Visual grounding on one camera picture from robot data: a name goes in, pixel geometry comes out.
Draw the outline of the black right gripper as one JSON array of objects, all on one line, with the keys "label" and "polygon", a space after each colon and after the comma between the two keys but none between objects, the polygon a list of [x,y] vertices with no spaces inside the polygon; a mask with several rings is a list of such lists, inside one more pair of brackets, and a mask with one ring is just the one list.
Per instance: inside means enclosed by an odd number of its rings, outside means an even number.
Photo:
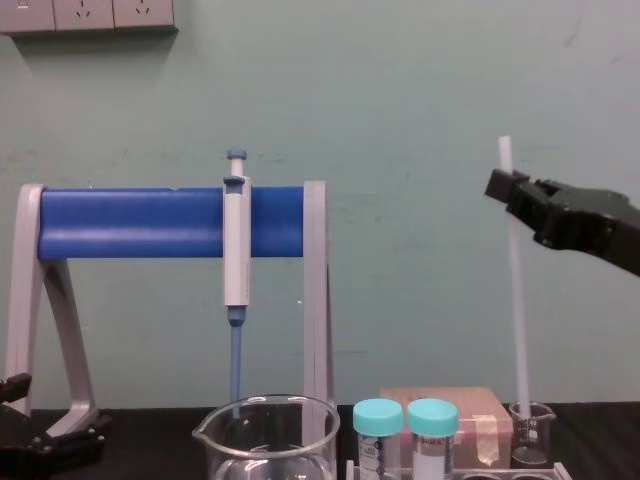
[{"label": "black right gripper", "polygon": [[531,181],[518,170],[502,169],[492,171],[485,195],[527,225],[537,243],[582,252],[639,274],[639,208],[628,196],[553,180]]}]

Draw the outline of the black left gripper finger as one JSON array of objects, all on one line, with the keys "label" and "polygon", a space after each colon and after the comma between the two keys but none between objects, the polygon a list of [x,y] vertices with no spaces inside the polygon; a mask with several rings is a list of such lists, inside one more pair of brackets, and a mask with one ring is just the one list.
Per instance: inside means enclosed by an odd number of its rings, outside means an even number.
[{"label": "black left gripper finger", "polygon": [[1,380],[1,415],[30,416],[27,405],[32,375],[19,373]]},{"label": "black left gripper finger", "polygon": [[99,449],[106,440],[112,418],[106,414],[78,430],[51,436],[47,433],[28,436],[27,448],[35,451],[85,451]]}]

